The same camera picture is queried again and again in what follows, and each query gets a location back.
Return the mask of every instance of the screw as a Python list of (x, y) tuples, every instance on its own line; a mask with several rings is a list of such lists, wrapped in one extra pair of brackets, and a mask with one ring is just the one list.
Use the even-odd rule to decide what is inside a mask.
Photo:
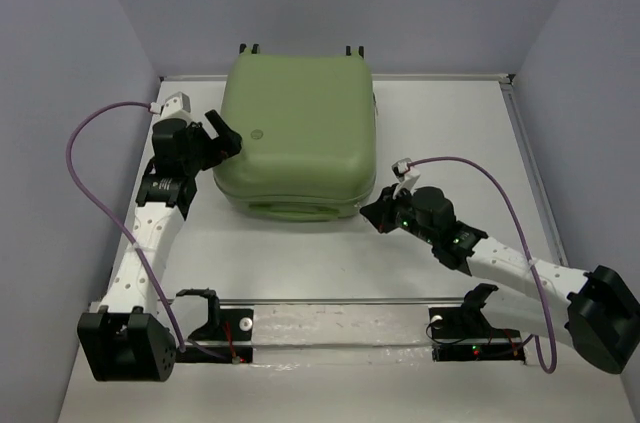
[(251, 318), (244, 317), (240, 320), (238, 325), (242, 331), (249, 331), (253, 328), (253, 320)]

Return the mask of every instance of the suitcase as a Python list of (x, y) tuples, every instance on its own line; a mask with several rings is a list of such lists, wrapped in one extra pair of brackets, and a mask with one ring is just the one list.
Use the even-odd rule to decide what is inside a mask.
[(229, 201), (284, 220), (357, 213), (376, 176), (375, 101), (361, 54), (290, 57), (241, 47), (221, 116), (242, 136), (242, 151), (214, 169)]

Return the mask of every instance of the robotic arm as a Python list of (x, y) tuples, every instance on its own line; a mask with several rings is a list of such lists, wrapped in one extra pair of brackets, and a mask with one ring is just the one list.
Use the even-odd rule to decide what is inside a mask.
[(166, 380), (175, 362), (176, 344), (156, 319), (157, 295), (137, 253), (142, 250), (158, 281), (171, 245), (196, 195), (196, 175), (240, 152), (242, 138), (215, 111), (206, 117), (218, 133), (211, 139), (190, 116), (189, 98), (177, 93), (160, 108), (153, 125), (154, 157), (136, 196), (133, 236), (97, 312), (83, 313), (78, 337), (99, 381)]
[[(379, 233), (400, 228), (431, 245), (447, 268), (515, 290), (481, 284), (465, 297), (463, 307), (479, 311), (491, 326), (545, 335), (538, 288), (525, 256), (458, 221), (439, 188), (412, 193), (419, 172), (409, 163), (394, 165), (399, 183), (384, 188), (360, 213)], [(549, 302), (556, 339), (595, 367), (621, 373), (640, 342), (640, 304), (622, 278), (605, 266), (584, 272), (542, 260), (532, 264)]]

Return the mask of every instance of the white table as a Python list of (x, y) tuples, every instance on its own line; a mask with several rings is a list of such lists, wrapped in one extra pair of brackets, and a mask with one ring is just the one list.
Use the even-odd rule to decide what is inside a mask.
[[(176, 91), (190, 96), (194, 119), (203, 120), (205, 111), (219, 108), (224, 81), (165, 81), (158, 100)], [(400, 158), (472, 159), (505, 187), (533, 253), (557, 261), (497, 82), (384, 79), (375, 92), (379, 167), (372, 197), (394, 181), (390, 166)], [(150, 150), (147, 142), (141, 171)], [(519, 247), (500, 196), (481, 174), (455, 163), (422, 167), (422, 173), (421, 184), (441, 187), (461, 220)], [(210, 174), (197, 184), (168, 261), (163, 286), (169, 294), (211, 287), (223, 299), (437, 303), (461, 297), (479, 281), (443, 268), (418, 240), (401, 232), (380, 236), (361, 218), (255, 220), (231, 209)], [(358, 318), (384, 321), (375, 315), (387, 309), (372, 306)], [(308, 321), (300, 319), (300, 326)], [(393, 329), (379, 326), (386, 342)], [(164, 384), (96, 383), (79, 352), (60, 421), (633, 421), (618, 377), (561, 350), (552, 377), (531, 357), (528, 366), (451, 364), (432, 362), (428, 348), (274, 349), (258, 351), (252, 367), (178, 365)]]

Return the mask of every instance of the white cable connector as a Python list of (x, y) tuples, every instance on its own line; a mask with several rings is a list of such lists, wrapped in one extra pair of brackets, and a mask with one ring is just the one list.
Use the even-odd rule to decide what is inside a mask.
[(399, 181), (393, 192), (393, 199), (396, 199), (402, 190), (413, 190), (418, 178), (420, 178), (420, 171), (415, 166), (409, 166), (410, 164), (411, 159), (404, 158), (394, 163), (391, 167)]
[(159, 115), (162, 113), (162, 105), (156, 101), (151, 102), (151, 108), (149, 108), (149, 113), (153, 115)]

